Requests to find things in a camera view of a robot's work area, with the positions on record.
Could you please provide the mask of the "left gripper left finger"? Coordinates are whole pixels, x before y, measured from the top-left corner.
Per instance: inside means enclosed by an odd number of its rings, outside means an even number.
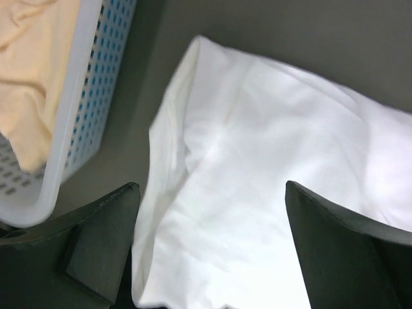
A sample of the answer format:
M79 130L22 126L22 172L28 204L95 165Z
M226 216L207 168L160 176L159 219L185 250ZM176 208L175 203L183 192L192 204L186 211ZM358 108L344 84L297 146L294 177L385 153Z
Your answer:
M1 234L1 308L110 308L140 205L140 188L111 193L36 226Z

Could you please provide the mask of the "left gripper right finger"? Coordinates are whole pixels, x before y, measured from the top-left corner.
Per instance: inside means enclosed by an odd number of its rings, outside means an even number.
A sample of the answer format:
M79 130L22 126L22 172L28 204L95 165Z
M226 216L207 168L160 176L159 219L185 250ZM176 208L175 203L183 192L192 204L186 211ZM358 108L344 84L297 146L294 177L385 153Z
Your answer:
M312 308L411 308L411 233L286 183L286 211Z

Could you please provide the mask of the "white t shirt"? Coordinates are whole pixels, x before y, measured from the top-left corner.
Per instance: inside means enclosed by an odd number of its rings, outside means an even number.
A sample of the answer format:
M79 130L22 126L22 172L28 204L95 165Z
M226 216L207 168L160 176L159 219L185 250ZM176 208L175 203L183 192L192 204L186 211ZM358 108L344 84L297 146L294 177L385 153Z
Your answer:
M132 247L141 308L309 308L286 214L295 181L411 229L411 114L197 36L149 130Z

